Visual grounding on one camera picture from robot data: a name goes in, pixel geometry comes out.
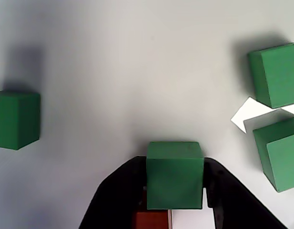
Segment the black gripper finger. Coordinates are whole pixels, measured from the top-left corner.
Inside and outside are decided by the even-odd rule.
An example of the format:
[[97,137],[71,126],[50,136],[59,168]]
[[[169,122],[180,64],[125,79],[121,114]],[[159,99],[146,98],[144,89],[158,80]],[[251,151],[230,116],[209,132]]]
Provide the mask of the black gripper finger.
[[98,186],[80,223],[81,229],[130,229],[146,186],[146,157],[125,162]]
[[203,187],[217,229],[284,229],[286,226],[229,170],[204,159]]

